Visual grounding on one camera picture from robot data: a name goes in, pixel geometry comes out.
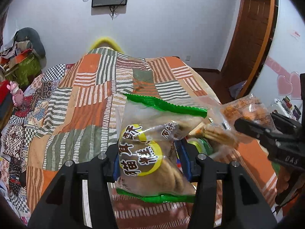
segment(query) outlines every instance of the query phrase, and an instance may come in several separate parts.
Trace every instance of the bed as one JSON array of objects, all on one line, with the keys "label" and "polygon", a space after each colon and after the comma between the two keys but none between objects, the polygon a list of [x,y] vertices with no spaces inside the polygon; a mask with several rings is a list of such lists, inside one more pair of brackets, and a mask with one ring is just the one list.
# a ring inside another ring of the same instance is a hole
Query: bed
[{"label": "bed", "polygon": [[[170,101],[211,95],[192,68],[177,57],[133,58],[110,48],[91,50],[75,64],[61,64],[38,76],[25,92],[22,110],[2,131],[0,192],[27,225],[39,198],[66,160],[91,160],[117,142],[116,113],[125,93]],[[257,141],[240,144],[221,159],[238,160],[254,179],[270,207],[276,174]],[[191,204],[152,204],[119,195],[109,188],[118,227],[187,228]],[[218,183],[215,224],[222,216]]]}]

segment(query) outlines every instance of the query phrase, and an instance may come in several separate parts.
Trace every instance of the pink heart decal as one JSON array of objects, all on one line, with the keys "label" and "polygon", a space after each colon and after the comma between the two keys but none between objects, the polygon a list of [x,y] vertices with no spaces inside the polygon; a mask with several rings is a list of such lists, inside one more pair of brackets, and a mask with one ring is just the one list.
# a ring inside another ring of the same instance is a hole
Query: pink heart decal
[{"label": "pink heart decal", "polygon": [[290,95],[293,91],[292,83],[286,81],[285,76],[279,75],[277,79],[279,95]]},{"label": "pink heart decal", "polygon": [[301,81],[300,76],[296,72],[290,74],[290,82],[293,86],[293,91],[291,93],[291,99],[301,100]]}]

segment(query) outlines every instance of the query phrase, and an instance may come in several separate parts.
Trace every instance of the wooden door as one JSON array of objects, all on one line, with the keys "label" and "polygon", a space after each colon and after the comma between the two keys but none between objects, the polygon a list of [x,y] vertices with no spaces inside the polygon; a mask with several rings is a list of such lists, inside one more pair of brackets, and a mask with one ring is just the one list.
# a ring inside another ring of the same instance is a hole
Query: wooden door
[{"label": "wooden door", "polygon": [[248,79],[263,44],[269,10],[270,0],[243,1],[235,40],[222,69],[227,87]]},{"label": "wooden door", "polygon": [[226,88],[246,81],[238,98],[245,95],[261,63],[269,39],[274,0],[241,0],[239,16],[221,71]]}]

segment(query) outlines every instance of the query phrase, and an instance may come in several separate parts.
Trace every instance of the wooden floor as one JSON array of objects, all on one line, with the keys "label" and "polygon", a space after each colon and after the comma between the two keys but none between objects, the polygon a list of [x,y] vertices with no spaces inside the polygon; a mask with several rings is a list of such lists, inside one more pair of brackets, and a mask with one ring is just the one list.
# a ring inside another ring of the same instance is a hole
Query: wooden floor
[{"label": "wooden floor", "polygon": [[226,81],[220,73],[196,71],[214,90],[222,104],[233,101],[233,98],[230,96],[229,89],[226,87]]}]

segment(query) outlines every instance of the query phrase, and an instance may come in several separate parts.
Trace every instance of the stuffed toy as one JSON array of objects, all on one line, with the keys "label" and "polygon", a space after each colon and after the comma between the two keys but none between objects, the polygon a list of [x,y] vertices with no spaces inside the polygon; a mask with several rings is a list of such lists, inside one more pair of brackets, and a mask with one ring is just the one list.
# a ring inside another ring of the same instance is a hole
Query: stuffed toy
[{"label": "stuffed toy", "polygon": [[18,83],[10,81],[10,84],[6,86],[13,96],[14,106],[21,109],[23,103],[24,94],[21,89],[19,89]]}]

